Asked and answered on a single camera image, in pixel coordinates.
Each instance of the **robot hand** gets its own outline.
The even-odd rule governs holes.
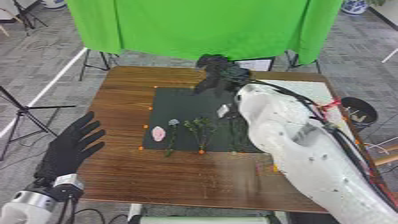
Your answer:
[[[45,224],[58,203],[67,202],[68,205],[72,201],[77,206],[84,194],[84,184],[77,178],[79,167],[106,146],[104,142],[91,146],[106,135],[106,130],[91,134],[100,127],[100,122],[91,122],[93,118],[95,113],[90,112],[51,143],[35,174],[36,181],[4,205],[0,224]]]
[[[54,181],[60,176],[77,173],[84,160],[104,148],[104,142],[90,147],[91,143],[106,135],[106,130],[100,130],[90,135],[93,130],[100,127],[100,121],[91,123],[93,118],[95,112],[90,112],[52,141],[35,174],[36,178],[45,178],[49,181]]]

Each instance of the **white cable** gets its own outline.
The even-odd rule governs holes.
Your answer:
[[[395,141],[398,139],[398,137],[392,138],[390,140],[386,140],[383,143],[378,144],[378,146],[385,145],[386,143],[390,143],[392,141]]]
[[[372,146],[370,148],[367,147],[369,150],[370,150],[372,148],[379,148],[379,149],[383,149],[385,153],[390,155],[390,150],[388,150],[383,146],[379,146],[379,145],[376,145],[376,144],[372,144],[372,143],[365,143],[365,145],[370,145],[370,146]]]
[[[397,48],[395,51],[392,52],[390,56],[385,58],[383,63],[388,62],[388,60],[390,60],[390,58],[395,56],[397,52],[398,52],[398,48]]]
[[[74,64],[76,64],[76,62],[77,62],[77,60],[79,60],[79,58],[83,57],[86,51],[88,51],[88,48],[84,48],[84,49],[81,50],[77,56],[74,57],[74,59],[72,59],[68,65],[67,65],[67,67],[63,68],[63,70],[61,70],[58,76],[54,77],[52,82],[47,84],[45,89],[42,90],[42,92],[40,92],[36,98],[35,98],[33,101],[31,101],[31,103],[29,103],[29,107],[33,107],[35,104],[36,104],[36,102],[40,101],[44,95],[47,94],[47,91],[51,90],[51,88],[52,88],[54,84],[58,83],[61,77],[65,76],[65,74],[67,74],[67,72],[68,72],[68,70],[70,70],[70,68],[72,68],[72,66],[74,66]],[[15,125],[15,122],[17,122],[17,118],[15,118],[13,121],[10,122],[6,128],[4,128],[4,130],[3,130],[3,132],[0,132],[0,138],[4,137],[4,135],[6,135],[6,133],[8,133],[8,131],[10,131],[12,127],[13,127],[13,125]]]

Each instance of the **black mat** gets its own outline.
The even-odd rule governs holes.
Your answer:
[[[234,126],[241,127],[239,133],[237,131],[232,132],[232,122],[228,120],[219,121],[218,119],[218,110],[223,104],[232,103],[232,100],[234,96],[228,92],[223,94],[221,98],[216,98],[214,90],[209,90],[203,94],[195,96],[193,89],[157,88],[150,128],[143,143],[145,148],[163,150],[168,148],[171,137],[170,120],[179,119],[180,126],[175,150],[198,151],[198,141],[193,132],[184,126],[184,122],[186,120],[195,120],[198,117],[207,117],[212,119],[212,122],[219,124],[207,151],[262,152],[248,138],[248,124],[244,119],[234,121]],[[152,135],[152,131],[157,126],[161,126],[168,131],[168,137],[163,142],[155,142]]]

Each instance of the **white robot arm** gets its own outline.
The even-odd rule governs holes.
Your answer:
[[[372,188],[324,124],[310,119],[314,114],[298,98],[273,86],[250,84],[239,91],[237,103],[251,141],[273,154],[296,188],[340,223],[398,223],[398,213]]]

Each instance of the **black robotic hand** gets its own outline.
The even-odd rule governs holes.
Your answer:
[[[84,160],[104,148],[106,142],[100,142],[88,148],[91,143],[97,142],[106,135],[106,130],[100,130],[90,135],[93,130],[100,127],[100,121],[91,122],[93,118],[95,112],[90,112],[52,141],[35,174],[36,178],[45,178],[54,181],[60,176],[77,173]]]

